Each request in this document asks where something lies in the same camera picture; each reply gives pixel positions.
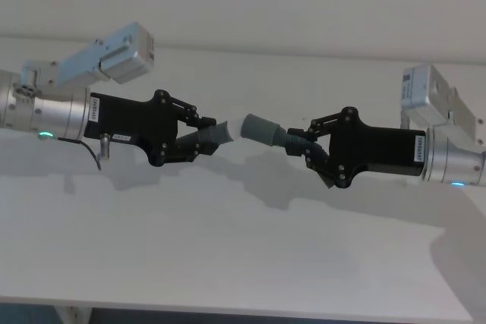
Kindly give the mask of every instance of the white wall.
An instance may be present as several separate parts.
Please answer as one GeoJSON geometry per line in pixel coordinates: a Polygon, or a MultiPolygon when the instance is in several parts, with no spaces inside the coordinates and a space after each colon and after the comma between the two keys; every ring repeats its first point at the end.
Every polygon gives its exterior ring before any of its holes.
{"type": "Polygon", "coordinates": [[[159,46],[484,64],[483,0],[0,0],[0,34],[81,37],[134,20],[159,46]]]}
{"type": "MultiPolygon", "coordinates": [[[[0,68],[80,45],[2,39],[0,68]]],[[[157,88],[219,120],[284,127],[356,106],[399,125],[401,62],[158,49],[156,70],[95,91],[157,88]]],[[[486,68],[440,66],[478,116],[486,68]]],[[[152,168],[113,146],[101,173],[81,147],[0,133],[2,300],[457,322],[486,318],[486,190],[356,178],[326,190],[298,158],[249,140],[152,168]]]]}

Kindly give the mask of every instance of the white table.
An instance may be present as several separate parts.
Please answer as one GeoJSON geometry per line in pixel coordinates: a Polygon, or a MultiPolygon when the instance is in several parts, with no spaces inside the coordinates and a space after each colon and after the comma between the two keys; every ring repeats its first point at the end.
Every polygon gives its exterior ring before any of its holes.
{"type": "MultiPolygon", "coordinates": [[[[79,45],[4,40],[0,67],[79,45]]],[[[399,124],[408,64],[158,50],[156,70],[96,91],[156,88],[223,119],[284,127],[358,107],[399,124]]],[[[484,68],[439,67],[476,113],[484,68]]],[[[485,190],[364,176],[326,190],[299,158],[249,140],[194,164],[152,168],[112,146],[98,173],[80,146],[1,132],[3,301],[394,322],[480,322],[485,190]]]]}

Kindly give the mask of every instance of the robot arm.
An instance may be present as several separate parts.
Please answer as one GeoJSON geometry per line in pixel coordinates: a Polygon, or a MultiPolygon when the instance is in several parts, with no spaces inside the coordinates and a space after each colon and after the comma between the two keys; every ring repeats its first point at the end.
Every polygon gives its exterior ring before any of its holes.
{"type": "Polygon", "coordinates": [[[402,128],[370,127],[353,107],[314,119],[306,130],[283,130],[248,115],[241,136],[281,146],[290,156],[304,156],[325,185],[347,188],[360,172],[418,176],[424,181],[486,186],[486,149],[476,139],[475,116],[432,65],[405,71],[402,128]],[[426,131],[409,130],[409,119],[426,131]],[[329,154],[317,138],[330,135],[329,154]]]}
{"type": "Polygon", "coordinates": [[[225,124],[200,117],[195,106],[164,90],[137,102],[88,89],[98,80],[126,83],[150,71],[153,59],[153,38],[135,23],[64,61],[28,61],[21,74],[0,71],[0,127],[86,147],[83,137],[100,140],[98,167],[111,142],[138,146],[151,165],[161,166],[192,162],[232,140],[225,124]],[[177,140],[178,121],[206,132],[177,140]]]}

